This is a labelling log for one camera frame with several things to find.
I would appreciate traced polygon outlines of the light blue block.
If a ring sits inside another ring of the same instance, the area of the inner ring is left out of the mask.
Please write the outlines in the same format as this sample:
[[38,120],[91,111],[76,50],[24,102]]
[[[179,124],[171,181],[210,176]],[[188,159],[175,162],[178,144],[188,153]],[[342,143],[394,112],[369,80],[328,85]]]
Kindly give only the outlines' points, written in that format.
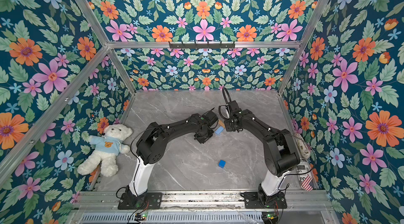
[[215,134],[219,135],[223,132],[224,128],[222,126],[219,126],[216,130],[215,130]]

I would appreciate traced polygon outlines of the blue square block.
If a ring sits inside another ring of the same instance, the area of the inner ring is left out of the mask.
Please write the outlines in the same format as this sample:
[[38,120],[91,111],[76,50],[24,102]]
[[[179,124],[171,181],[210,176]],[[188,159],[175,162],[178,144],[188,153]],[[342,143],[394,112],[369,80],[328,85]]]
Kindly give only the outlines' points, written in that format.
[[224,161],[224,160],[220,160],[219,163],[218,163],[218,166],[219,166],[220,168],[224,168],[225,165],[226,165],[226,161]]

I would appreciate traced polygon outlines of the wooden block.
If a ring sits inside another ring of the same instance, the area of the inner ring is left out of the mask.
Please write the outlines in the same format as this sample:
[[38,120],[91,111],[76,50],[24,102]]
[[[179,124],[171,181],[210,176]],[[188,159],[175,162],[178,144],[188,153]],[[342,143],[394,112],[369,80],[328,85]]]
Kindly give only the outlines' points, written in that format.
[[219,120],[219,121],[218,121],[218,124],[219,124],[221,127],[225,128],[225,124],[224,124],[223,121]]

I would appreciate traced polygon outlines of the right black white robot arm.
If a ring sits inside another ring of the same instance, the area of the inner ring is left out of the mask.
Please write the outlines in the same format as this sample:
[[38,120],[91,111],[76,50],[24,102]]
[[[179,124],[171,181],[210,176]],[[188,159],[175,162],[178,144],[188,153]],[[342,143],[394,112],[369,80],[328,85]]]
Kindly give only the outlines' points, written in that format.
[[242,110],[236,101],[225,105],[228,117],[224,118],[228,132],[248,131],[262,144],[267,173],[259,185],[259,193],[263,199],[277,195],[284,178],[300,163],[295,140],[287,129],[277,129],[265,124],[250,110]]

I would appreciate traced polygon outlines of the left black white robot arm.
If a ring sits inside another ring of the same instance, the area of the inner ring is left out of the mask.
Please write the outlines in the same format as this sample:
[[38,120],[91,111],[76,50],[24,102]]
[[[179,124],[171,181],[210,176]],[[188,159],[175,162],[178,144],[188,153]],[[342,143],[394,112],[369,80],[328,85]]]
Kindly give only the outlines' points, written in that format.
[[137,164],[128,184],[131,194],[139,197],[147,192],[154,165],[164,156],[168,143],[191,133],[194,140],[204,144],[213,136],[216,123],[218,116],[211,110],[202,115],[192,114],[171,124],[151,123],[136,143]]

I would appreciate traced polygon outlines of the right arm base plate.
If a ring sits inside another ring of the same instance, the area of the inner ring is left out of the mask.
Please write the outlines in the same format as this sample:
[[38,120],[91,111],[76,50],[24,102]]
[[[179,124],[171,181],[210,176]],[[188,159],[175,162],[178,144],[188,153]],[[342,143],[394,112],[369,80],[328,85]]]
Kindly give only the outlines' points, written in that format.
[[285,194],[279,192],[273,196],[267,196],[263,192],[242,192],[246,209],[286,209]]

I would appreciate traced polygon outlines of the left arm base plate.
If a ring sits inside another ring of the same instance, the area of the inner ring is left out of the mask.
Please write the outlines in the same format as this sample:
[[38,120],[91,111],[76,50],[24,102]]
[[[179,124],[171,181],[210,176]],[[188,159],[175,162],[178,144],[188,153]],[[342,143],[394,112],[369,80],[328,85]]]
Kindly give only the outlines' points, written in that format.
[[160,209],[163,194],[160,192],[146,192],[140,196],[134,196],[130,191],[124,192],[118,204],[118,210],[136,209]]

